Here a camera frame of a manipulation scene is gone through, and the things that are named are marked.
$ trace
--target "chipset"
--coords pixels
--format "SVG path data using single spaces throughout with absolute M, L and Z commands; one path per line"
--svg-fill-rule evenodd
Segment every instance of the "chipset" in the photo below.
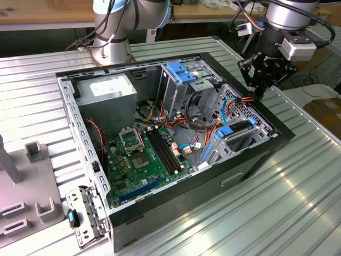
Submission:
M 148 157 L 144 152 L 140 152 L 140 153 L 132 155 L 131 160 L 136 169 L 141 169 L 150 164 Z

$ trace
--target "cardboard box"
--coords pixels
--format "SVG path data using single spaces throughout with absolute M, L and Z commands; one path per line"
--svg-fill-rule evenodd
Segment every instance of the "cardboard box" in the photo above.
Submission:
M 57 10 L 92 10 L 93 0 L 51 0 Z
M 303 109 L 341 139 L 341 99 L 313 100 Z

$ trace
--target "ram slot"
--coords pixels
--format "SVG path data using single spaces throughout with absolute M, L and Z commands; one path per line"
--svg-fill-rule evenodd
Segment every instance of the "ram slot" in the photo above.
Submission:
M 180 164 L 175 159 L 170 149 L 166 146 L 158 131 L 147 133 L 147 138 L 160 157 L 162 163 L 165 165 L 169 175 L 172 175 L 175 171 L 181 170 Z

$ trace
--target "aluminum table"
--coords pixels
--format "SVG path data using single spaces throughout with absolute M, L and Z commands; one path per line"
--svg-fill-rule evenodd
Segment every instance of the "aluminum table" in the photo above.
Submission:
M 240 57 L 212 37 L 132 45 L 137 60 L 209 52 L 240 81 Z M 0 59 L 0 133 L 14 151 L 39 140 L 65 194 L 87 180 L 54 73 L 89 68 L 87 52 Z M 296 134 L 255 176 L 116 255 L 340 255 L 341 142 L 271 88 L 263 103 Z M 0 249 L 0 255 L 112 255 L 102 239 L 78 248 L 68 220 Z

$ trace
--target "green circuit board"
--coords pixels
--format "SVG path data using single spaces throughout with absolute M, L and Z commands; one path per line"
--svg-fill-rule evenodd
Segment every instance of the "green circuit board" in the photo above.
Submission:
M 158 132 L 163 136 L 165 143 L 173 142 L 173 138 L 167 128 L 161 127 Z M 145 145 L 144 151 L 135 151 L 130 156 L 126 154 L 119 135 L 105 143 L 108 152 L 108 158 L 106 159 L 108 161 L 107 178 L 111 187 L 107 194 L 107 200 L 112 207 L 117 207 L 149 193 L 152 189 L 160 188 L 172 181 L 187 177 L 194 171 L 185 158 L 182 161 L 177 158 L 179 164 L 183 165 L 184 168 L 178 174 L 169 175 L 144 132 L 141 133 L 141 138 Z M 129 199 L 121 200 L 122 196 L 146 186 L 152 186 L 152 188 L 138 193 Z

